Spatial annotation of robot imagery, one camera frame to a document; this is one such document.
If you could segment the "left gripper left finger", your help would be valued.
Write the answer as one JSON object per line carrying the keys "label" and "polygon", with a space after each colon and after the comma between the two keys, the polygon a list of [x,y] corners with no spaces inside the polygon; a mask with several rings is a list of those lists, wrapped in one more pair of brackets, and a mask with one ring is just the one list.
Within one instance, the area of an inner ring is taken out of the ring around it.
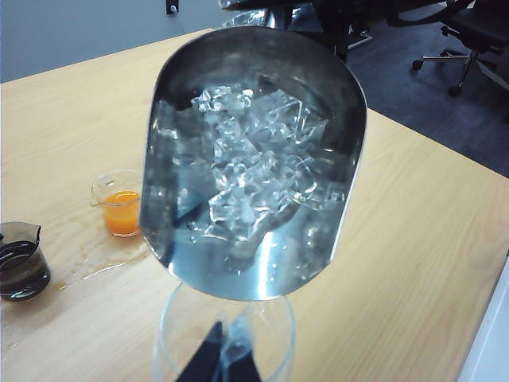
{"label": "left gripper left finger", "polygon": [[178,376],[178,382],[220,381],[220,353],[223,345],[223,323],[217,321],[208,331],[198,350]]}

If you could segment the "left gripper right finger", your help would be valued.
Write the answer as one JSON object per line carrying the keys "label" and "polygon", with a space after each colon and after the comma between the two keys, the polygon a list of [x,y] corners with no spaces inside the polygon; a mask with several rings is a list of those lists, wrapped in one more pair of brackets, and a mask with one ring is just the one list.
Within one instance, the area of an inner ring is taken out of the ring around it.
{"label": "left gripper right finger", "polygon": [[221,348],[222,381],[260,382],[253,356],[253,334],[246,318],[235,319],[227,328]]}

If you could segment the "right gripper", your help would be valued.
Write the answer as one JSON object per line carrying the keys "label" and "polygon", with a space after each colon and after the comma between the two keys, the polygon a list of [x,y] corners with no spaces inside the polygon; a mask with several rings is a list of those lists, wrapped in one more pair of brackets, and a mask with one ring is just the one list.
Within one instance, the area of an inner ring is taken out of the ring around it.
{"label": "right gripper", "polygon": [[223,28],[261,26],[297,32],[345,60],[350,27],[349,1],[242,1],[242,12]]}

